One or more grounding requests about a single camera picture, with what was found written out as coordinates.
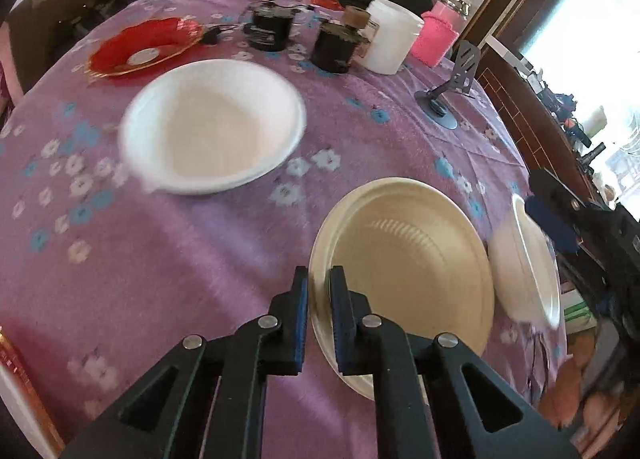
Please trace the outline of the person's right hand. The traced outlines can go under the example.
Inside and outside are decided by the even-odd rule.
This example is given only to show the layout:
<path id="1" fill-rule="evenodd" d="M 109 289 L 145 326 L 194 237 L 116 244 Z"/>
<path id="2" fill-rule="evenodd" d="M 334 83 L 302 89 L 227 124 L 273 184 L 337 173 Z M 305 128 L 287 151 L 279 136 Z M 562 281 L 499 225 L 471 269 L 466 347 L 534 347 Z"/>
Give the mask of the person's right hand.
<path id="1" fill-rule="evenodd" d="M 578 335 L 568 348 L 570 356 L 561 365 L 555 383 L 541 398 L 538 411 L 557 429 L 568 427 L 575 419 L 580 405 L 582 374 L 596 348 L 592 333 Z M 582 407 L 585 427 L 590 435 L 600 432 L 613 434 L 617 430 L 617 399 L 601 392 L 591 394 Z"/>

